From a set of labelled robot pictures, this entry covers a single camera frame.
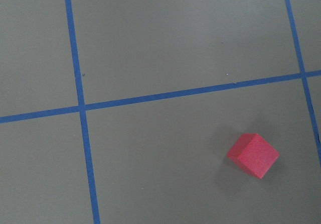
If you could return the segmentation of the red block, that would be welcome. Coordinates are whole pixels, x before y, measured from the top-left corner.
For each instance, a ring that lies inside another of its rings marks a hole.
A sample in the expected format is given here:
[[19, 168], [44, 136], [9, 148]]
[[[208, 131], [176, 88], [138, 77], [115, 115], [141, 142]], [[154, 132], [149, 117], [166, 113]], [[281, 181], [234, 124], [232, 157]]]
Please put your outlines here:
[[279, 152], [257, 133], [244, 133], [227, 153], [242, 171], [262, 179], [279, 157]]

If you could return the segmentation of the brown paper table mat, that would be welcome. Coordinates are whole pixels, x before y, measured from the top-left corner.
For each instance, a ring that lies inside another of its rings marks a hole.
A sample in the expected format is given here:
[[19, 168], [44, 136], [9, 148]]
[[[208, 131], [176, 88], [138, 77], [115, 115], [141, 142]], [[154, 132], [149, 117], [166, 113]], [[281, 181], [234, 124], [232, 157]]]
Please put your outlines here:
[[320, 0], [1, 0], [1, 223], [320, 223]]

